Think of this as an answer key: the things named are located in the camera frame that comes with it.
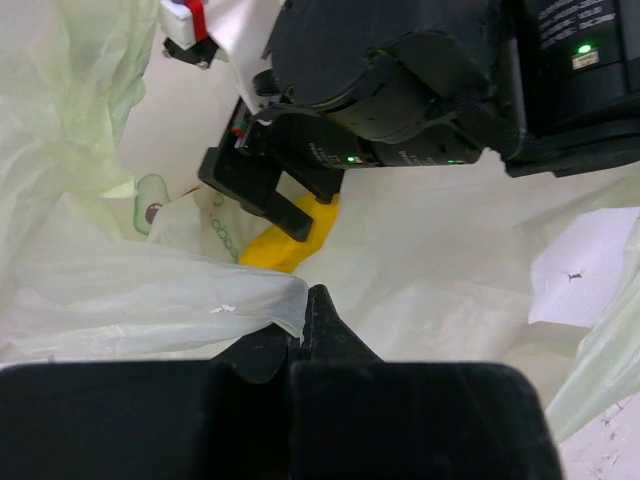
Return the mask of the pale green plastic bag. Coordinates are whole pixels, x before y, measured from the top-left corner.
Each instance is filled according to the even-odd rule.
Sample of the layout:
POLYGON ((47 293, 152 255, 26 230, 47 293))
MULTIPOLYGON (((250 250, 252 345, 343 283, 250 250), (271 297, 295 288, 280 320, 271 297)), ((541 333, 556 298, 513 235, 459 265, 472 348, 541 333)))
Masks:
POLYGON ((266 228, 201 185, 237 98, 161 53, 155 1, 1 5, 1 361, 191 357, 325 284, 387 360, 499 361, 559 440, 639 397, 639 168, 347 173, 322 248, 241 268, 266 228))

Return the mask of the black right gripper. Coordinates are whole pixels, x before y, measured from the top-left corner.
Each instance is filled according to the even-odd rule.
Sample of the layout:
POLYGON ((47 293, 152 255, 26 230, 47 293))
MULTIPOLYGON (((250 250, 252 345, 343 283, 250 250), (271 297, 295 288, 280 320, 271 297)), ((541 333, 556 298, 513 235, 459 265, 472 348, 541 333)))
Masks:
POLYGON ((257 113, 234 109, 198 176, 305 242, 313 219, 276 191, 293 177, 321 204, 348 169, 467 164, 486 142, 458 118, 457 96, 491 111, 504 1, 288 1, 253 78, 257 113))

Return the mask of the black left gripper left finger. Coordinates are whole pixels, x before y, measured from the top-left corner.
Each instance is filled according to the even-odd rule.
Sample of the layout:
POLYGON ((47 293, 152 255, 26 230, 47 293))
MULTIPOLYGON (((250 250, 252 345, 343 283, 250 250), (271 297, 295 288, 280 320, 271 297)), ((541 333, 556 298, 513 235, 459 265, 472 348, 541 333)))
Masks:
POLYGON ((276 325, 241 337, 214 357, 215 364, 226 365, 240 379, 265 384, 299 357, 300 339, 276 325))

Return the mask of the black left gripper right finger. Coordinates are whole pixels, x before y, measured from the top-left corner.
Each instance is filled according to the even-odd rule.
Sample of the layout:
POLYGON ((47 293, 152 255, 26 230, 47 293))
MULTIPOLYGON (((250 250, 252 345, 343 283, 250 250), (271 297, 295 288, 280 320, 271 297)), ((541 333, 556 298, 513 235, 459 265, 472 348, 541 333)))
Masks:
POLYGON ((310 288, 299 359, 321 362, 374 362, 376 355, 340 318, 324 285, 310 288))

